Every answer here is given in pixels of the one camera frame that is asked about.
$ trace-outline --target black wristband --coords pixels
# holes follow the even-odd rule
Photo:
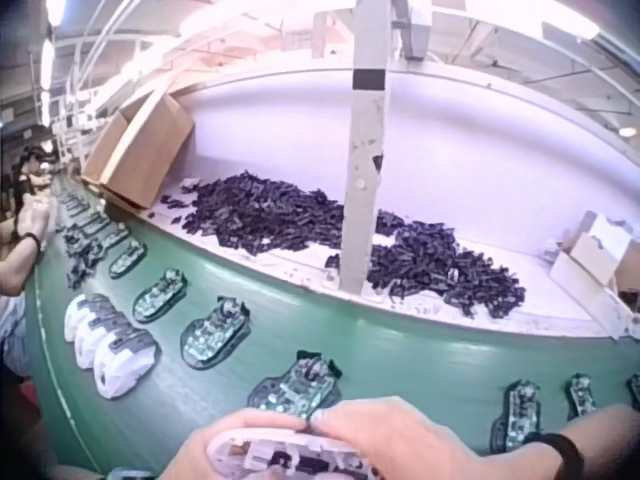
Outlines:
[[[540,442],[549,445],[562,457],[562,467],[555,480],[581,480],[584,475],[584,457],[575,443],[559,433],[532,434],[525,444]]]
[[[24,240],[25,238],[31,238],[33,239],[34,242],[36,242],[36,247],[38,247],[38,254],[39,254],[40,249],[42,248],[42,245],[40,244],[40,239],[31,232],[27,232],[22,237],[20,237],[20,241]]]

